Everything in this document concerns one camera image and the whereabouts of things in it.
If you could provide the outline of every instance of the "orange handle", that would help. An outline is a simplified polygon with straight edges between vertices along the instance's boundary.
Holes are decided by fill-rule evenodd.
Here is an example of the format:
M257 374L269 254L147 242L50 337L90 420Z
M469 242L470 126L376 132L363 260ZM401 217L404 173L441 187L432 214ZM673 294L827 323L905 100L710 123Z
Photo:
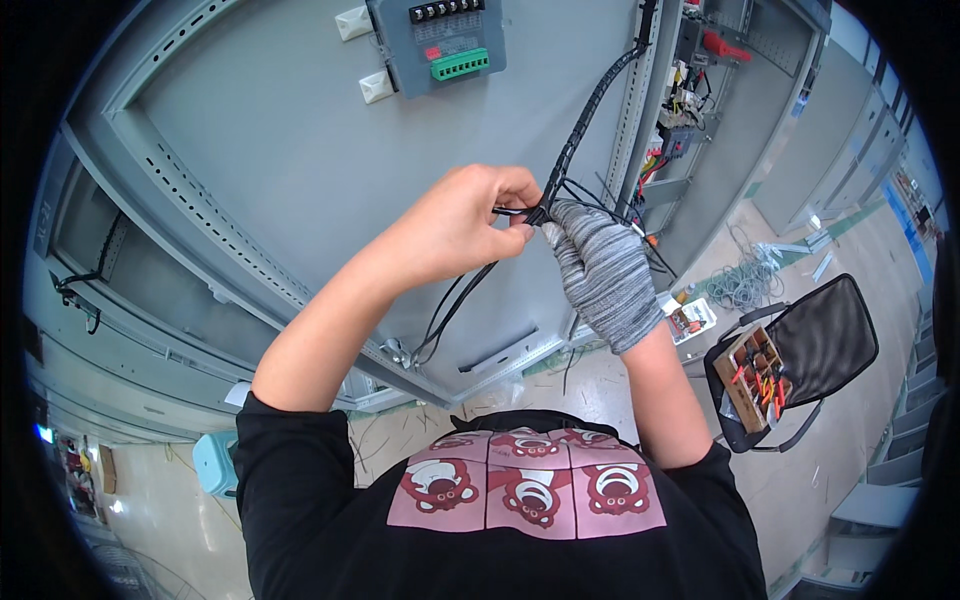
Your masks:
M721 59L734 57L737 60L749 61L753 58L749 52L730 46L730 44L714 32L706 32L704 34L704 48L707 48Z

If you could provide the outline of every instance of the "green terminal block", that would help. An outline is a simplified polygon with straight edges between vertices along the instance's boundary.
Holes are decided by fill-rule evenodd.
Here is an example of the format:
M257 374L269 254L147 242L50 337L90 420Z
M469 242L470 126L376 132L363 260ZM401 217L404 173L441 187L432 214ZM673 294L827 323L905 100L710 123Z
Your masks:
M436 59L430 63L430 73L438 82L445 82L473 71L490 67L486 48L474 48L466 52Z

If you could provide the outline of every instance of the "yellow wire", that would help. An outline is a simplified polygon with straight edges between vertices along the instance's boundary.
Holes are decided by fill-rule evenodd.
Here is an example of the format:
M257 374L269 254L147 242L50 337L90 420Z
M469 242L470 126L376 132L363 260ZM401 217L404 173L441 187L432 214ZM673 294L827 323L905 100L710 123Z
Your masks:
M181 463L184 467L187 467L187 468L189 468L190 470L192 470L195 475L197 474L197 470L196 470L195 468L193 468L193 467L190 467L190 465L188 465L187 462L184 461L184 460L180 457L180 455L177 453L177 451L174 450L174 447L171 446L169 442L167 442L166 446L164 446L164 448L163 448L163 454L164 454L164 456L166 457L168 463L170 462L170 455L173 454L174 456L177 457L177 460L180 461L180 463ZM241 534L243 534L243 529L241 529L241 528L240 528L240 525L238 525L237 522L236 522L235 520L233 520L233 517L230 516L230 513L227 512L227 509L224 508L224 505L220 503L220 500L217 499L217 496L211 495L210 497L213 498L213 501L216 503L217 507L220 508L220 510L224 513L224 516L225 516L226 518L228 518L231 523L233 523L233 526L234 526L234 527L237 528L237 531L239 531Z

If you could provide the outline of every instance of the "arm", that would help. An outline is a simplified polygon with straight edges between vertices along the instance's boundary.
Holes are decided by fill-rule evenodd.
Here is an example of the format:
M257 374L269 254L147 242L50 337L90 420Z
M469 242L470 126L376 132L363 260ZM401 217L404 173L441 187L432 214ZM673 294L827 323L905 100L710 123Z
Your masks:
M252 391L283 411L326 412L364 340L404 292L516 256L533 237L523 217L491 227L495 205L540 200L521 167L450 170L390 228L354 256L267 349Z
M550 216L543 232L567 298L627 367L643 449L661 468L697 463L712 439L657 305L643 239L573 202L554 202Z
M687 467L707 456L713 439L673 338L661 321L620 355L630 377L636 431L660 468Z

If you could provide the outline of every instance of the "wooden box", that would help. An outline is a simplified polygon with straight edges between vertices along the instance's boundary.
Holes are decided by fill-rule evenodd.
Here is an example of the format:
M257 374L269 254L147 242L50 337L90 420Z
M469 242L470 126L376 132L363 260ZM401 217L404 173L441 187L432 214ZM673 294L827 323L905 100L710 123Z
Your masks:
M754 360L749 359L750 352L753 350L756 354ZM766 330L757 325L738 337L727 350L713 361L713 367L723 380L724 387L730 395L733 408L736 414L743 422L747 433L756 433L763 431L769 424L767 422L767 405L762 406L757 401L760 390L757 389L754 364L756 364L756 373L760 380L773 378L775 369L783 368L783 361L777 352L777 347L767 336ZM744 369L737 374L740 366ZM792 384L786 376L782 377L784 398L790 397L793 389ZM774 401L776 401L776 390L774 391Z

